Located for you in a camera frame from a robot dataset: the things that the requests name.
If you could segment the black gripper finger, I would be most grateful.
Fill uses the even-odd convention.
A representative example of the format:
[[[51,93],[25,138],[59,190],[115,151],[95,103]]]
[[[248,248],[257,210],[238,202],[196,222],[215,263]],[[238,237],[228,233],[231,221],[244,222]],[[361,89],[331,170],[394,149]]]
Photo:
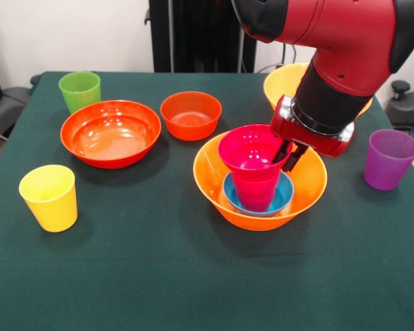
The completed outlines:
[[[288,158],[290,157],[291,151],[293,149],[293,143],[289,140],[284,139],[280,145],[278,151],[276,151],[274,157],[272,158],[272,165],[284,165]]]
[[[291,170],[293,170],[294,167],[297,165],[297,162],[301,159],[301,157],[308,149],[307,145],[301,143],[293,143],[293,145],[295,145],[296,148],[291,152],[287,161],[282,166],[283,172],[290,172]]]

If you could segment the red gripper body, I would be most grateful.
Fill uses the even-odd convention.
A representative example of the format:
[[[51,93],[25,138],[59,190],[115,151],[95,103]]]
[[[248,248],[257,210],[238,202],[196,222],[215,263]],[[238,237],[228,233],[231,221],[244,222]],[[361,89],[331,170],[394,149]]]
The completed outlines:
[[[278,101],[270,126],[274,135],[297,145],[305,145],[329,157],[337,157],[353,140],[355,124],[351,122],[339,134],[323,135],[307,128],[293,114],[294,100],[283,95]]]

